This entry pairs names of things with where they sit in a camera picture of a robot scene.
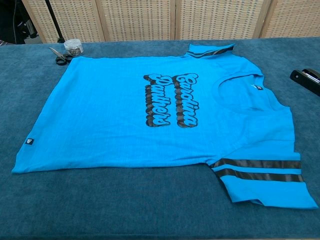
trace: table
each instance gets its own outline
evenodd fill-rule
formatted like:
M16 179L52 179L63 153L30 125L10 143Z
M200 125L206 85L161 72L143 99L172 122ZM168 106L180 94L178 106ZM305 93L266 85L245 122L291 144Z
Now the table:
M320 70L320 37L84 43L84 56L180 56L188 44L227 45L260 67L291 107L302 175L320 204L320 98L292 70ZM67 66L48 47L0 47L0 239L320 238L320 209L231 203L204 164L11 174L15 157Z

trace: clothing tag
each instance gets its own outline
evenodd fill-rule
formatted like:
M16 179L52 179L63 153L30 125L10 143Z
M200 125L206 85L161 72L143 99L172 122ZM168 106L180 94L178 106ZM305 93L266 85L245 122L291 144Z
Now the clothing tag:
M29 145L32 145L34 143L34 139L32 138L28 138L25 142L25 144L29 144Z
M254 84L252 84L251 86L252 86L252 87L255 87L255 88L258 89L258 90L263 90L263 88L262 88L261 86L254 85Z

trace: shirt sleeve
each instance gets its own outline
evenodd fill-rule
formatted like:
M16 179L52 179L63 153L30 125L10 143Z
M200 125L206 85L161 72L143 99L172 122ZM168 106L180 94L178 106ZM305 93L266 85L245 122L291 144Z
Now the shirt sleeve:
M232 202L270 207L317 209L302 177L300 154L290 140L266 140L226 155L210 167Z

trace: black stripe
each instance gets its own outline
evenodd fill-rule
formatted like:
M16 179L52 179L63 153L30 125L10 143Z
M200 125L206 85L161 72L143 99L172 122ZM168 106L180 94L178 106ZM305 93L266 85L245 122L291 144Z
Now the black stripe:
M235 176L239 179L245 180L264 180L264 181L278 181L278 182L303 182L300 174L279 174L279 173L256 173L236 171L230 168L225 168L215 172L219 178L223 176Z
M206 56L223 54L226 51L232 51L233 49L234 49L234 46L230 46L228 48L223 48L223 49L216 50L216 51L210 51L210 52L207 52L207 53L206 52L205 53L194 53L192 51L187 51L186 53L189 54L190 56L196 58L196 59L199 59L199 58L206 57Z
M210 168L216 168L224 164L246 168L265 168L265 169L301 169L300 161L291 160L247 160L247 159L229 159L221 158L219 161L210 165Z

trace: blue t-shirt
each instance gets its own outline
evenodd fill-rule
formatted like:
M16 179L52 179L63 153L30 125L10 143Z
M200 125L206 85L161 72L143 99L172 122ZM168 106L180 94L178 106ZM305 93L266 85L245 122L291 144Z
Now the blue t-shirt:
M289 107L233 47L73 59L12 172L206 163L233 202L317 208L294 152Z

